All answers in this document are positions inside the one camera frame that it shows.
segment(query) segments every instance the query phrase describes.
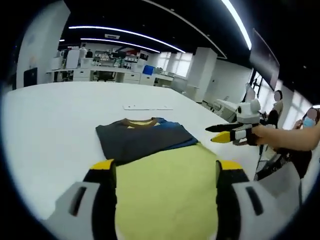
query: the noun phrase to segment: black ceiling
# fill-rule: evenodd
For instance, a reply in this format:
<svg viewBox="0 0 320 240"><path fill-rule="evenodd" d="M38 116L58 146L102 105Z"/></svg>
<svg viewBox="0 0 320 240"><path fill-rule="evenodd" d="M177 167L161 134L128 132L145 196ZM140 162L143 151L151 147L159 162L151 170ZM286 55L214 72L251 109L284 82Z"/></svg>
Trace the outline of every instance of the black ceiling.
<svg viewBox="0 0 320 240"><path fill-rule="evenodd" d="M30 12L44 6L36 0ZM199 32L176 16L143 0L90 1L85 4L65 0L71 11L61 44L79 44L80 38L104 38L105 33L120 35L119 41L130 42L159 51L175 50L138 36L98 29L68 29L90 25L114 27L151 36L186 52L209 47L222 54ZM221 0L153 0L195 25L222 50L227 60L250 67L250 51L235 20ZM312 103L320 103L319 18L313 0L230 0L239 14L249 37L255 28L270 46L280 63L285 85L297 89Z"/></svg>

